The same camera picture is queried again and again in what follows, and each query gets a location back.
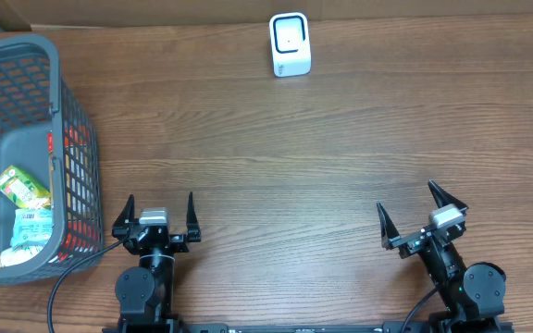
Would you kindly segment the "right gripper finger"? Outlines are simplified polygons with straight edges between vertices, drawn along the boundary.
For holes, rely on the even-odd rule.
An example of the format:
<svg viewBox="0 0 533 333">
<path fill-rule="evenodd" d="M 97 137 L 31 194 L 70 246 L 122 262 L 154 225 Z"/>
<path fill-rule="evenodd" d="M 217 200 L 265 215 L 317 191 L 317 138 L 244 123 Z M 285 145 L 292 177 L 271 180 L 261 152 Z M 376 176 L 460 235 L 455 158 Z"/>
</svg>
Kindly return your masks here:
<svg viewBox="0 0 533 333">
<path fill-rule="evenodd" d="M 377 202 L 377 210 L 380 224 L 381 245 L 386 250 L 395 247 L 395 243 L 401 238 L 399 231 L 393 224 L 382 202 Z"/>
<path fill-rule="evenodd" d="M 433 179 L 430 179 L 428 181 L 428 188 L 438 208 L 442 208 L 444 206 L 453 204 L 460 210 L 462 214 L 464 214 L 467 211 L 468 206 L 464 202 L 460 201 L 459 199 L 449 194 Z"/>
</svg>

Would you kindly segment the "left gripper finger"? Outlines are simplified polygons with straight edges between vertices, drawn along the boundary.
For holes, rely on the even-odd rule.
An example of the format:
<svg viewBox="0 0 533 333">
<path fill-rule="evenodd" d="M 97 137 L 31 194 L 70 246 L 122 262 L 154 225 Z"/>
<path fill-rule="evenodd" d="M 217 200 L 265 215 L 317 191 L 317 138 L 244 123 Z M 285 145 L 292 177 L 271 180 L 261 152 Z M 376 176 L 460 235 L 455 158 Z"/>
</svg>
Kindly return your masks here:
<svg viewBox="0 0 533 333">
<path fill-rule="evenodd" d="M 201 233 L 197 215 L 195 213 L 192 192 L 190 192 L 188 196 L 186 228 L 187 228 L 187 241 L 188 242 L 200 242 L 202 240 L 202 233 Z"/>
<path fill-rule="evenodd" d="M 113 237 L 126 237 L 130 234 L 130 222 L 134 219 L 135 200 L 131 194 L 112 226 Z"/>
</svg>

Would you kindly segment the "teal snack packet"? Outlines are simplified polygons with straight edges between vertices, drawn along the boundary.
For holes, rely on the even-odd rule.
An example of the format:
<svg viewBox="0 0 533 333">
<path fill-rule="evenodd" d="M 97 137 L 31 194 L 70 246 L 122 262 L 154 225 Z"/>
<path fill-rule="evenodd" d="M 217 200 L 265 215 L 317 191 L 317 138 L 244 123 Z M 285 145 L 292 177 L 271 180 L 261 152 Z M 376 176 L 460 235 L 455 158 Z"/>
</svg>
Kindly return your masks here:
<svg viewBox="0 0 533 333">
<path fill-rule="evenodd" d="M 53 228 L 53 212 L 50 209 L 17 209 L 10 246 L 45 245 L 52 236 Z"/>
</svg>

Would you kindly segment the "green tea carton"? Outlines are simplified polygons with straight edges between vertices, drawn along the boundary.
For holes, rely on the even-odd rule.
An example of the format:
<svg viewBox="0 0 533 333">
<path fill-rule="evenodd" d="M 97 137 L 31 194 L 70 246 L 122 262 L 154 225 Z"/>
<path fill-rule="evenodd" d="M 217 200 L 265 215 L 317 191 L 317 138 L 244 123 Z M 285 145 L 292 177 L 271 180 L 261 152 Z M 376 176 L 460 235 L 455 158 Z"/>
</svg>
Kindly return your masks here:
<svg viewBox="0 0 533 333">
<path fill-rule="evenodd" d="M 0 174 L 0 192 L 20 209 L 49 209 L 51 194 L 31 174 L 9 166 Z"/>
</svg>

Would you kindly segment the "white tube gold cap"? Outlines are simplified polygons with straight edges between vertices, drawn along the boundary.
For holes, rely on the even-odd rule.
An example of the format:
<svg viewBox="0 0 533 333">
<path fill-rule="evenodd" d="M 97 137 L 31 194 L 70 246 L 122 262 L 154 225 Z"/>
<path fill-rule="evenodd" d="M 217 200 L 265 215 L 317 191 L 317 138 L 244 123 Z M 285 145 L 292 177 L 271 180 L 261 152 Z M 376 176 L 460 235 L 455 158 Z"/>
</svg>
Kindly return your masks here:
<svg viewBox="0 0 533 333">
<path fill-rule="evenodd" d="M 19 245 L 0 253 L 0 268 L 23 264 L 35 257 L 43 249 L 42 245 Z"/>
</svg>

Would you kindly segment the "orange spaghetti packet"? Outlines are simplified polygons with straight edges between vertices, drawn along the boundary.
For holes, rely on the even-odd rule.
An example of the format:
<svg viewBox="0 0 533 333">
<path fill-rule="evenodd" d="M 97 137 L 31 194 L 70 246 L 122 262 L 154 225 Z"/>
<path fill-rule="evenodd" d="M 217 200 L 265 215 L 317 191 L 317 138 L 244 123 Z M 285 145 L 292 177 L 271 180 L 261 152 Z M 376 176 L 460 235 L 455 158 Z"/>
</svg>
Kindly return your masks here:
<svg viewBox="0 0 533 333">
<path fill-rule="evenodd" d="M 48 166 L 49 166 L 49 192 L 50 192 L 50 209 L 55 207 L 54 203 L 54 139 L 52 131 L 47 133 L 47 150 L 48 150 Z"/>
</svg>

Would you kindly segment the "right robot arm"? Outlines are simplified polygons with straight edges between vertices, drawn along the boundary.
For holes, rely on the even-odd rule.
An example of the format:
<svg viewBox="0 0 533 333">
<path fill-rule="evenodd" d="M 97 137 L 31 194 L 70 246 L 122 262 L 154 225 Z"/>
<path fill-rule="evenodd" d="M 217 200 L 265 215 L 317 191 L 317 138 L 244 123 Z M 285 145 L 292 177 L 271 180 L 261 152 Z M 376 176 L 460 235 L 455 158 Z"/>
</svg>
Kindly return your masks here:
<svg viewBox="0 0 533 333">
<path fill-rule="evenodd" d="M 466 265 L 454 240 L 466 232 L 468 206 L 452 196 L 435 181 L 428 182 L 437 209 L 428 216 L 428 224 L 408 236 L 401 236 L 381 202 L 377 203 L 381 245 L 396 249 L 402 259 L 418 255 L 433 283 L 427 293 L 402 321 L 402 332 L 511 332 L 513 326 L 500 323 L 504 313 L 506 274 L 493 263 Z M 413 317 L 434 295 L 446 308 L 426 322 L 416 324 Z"/>
</svg>

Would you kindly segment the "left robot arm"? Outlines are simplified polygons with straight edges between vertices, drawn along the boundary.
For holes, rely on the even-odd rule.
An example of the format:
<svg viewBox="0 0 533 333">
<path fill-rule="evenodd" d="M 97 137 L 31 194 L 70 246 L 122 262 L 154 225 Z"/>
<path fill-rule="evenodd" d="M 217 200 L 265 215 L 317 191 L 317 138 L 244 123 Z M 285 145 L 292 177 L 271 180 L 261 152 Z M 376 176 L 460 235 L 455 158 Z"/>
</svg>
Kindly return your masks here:
<svg viewBox="0 0 533 333">
<path fill-rule="evenodd" d="M 170 232 L 167 210 L 146 208 L 135 216 L 130 196 L 112 227 L 112 235 L 139 258 L 139 264 L 125 270 L 115 286 L 119 320 L 115 332 L 183 333 L 189 329 L 172 312 L 174 300 L 175 255 L 189 251 L 191 242 L 202 240 L 194 209 L 188 196 L 186 231 Z"/>
</svg>

